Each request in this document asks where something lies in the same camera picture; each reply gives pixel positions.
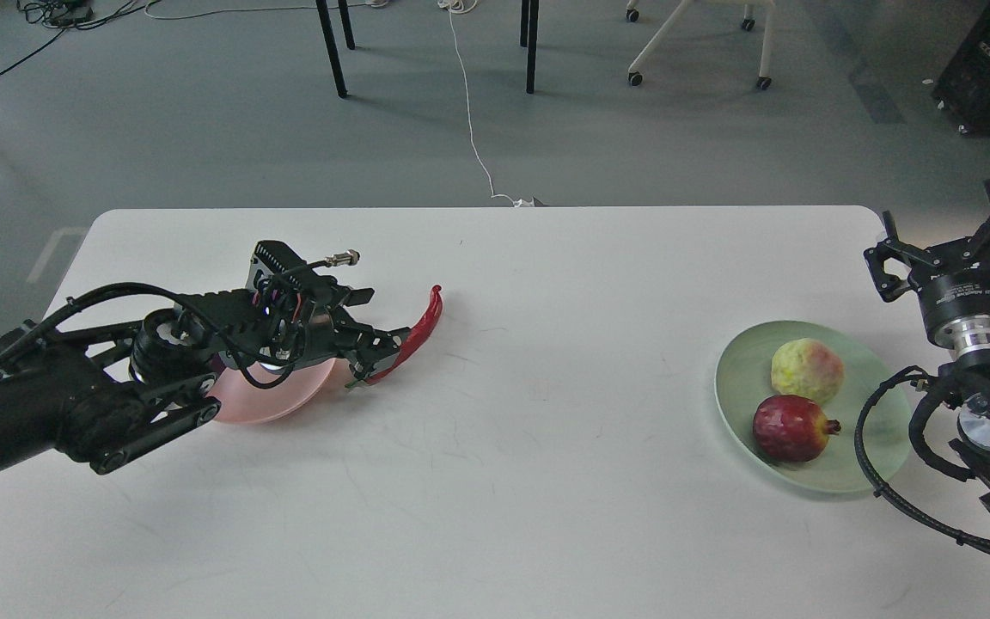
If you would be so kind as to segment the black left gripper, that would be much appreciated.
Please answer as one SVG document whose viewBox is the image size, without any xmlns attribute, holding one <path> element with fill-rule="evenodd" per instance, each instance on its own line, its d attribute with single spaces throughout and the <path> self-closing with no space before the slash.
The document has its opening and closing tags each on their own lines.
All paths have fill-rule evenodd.
<svg viewBox="0 0 990 619">
<path fill-rule="evenodd" d="M 349 383 L 378 383 L 400 361 L 413 329 L 373 328 L 350 316 L 373 290 L 342 285 L 326 269 L 358 260 L 353 249 L 306 261 L 285 242 L 256 243 L 243 287 L 176 301 L 174 377 L 204 375 L 216 364 L 248 372 L 255 362 L 290 375 L 341 358 Z"/>
</svg>

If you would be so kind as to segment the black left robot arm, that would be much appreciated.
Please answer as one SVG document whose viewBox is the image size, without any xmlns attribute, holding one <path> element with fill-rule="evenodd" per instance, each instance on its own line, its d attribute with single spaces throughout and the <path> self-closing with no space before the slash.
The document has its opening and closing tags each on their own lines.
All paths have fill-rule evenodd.
<svg viewBox="0 0 990 619">
<path fill-rule="evenodd" d="M 408 356 L 413 328 L 381 330 L 350 315 L 373 297 L 329 270 L 354 250 L 300 259 L 285 242 L 255 244 L 237 289 L 178 294 L 138 282 L 103 285 L 0 337 L 0 473 L 57 450 L 112 473 L 214 420 L 223 369 L 260 390 L 335 359 L 373 383 Z"/>
</svg>

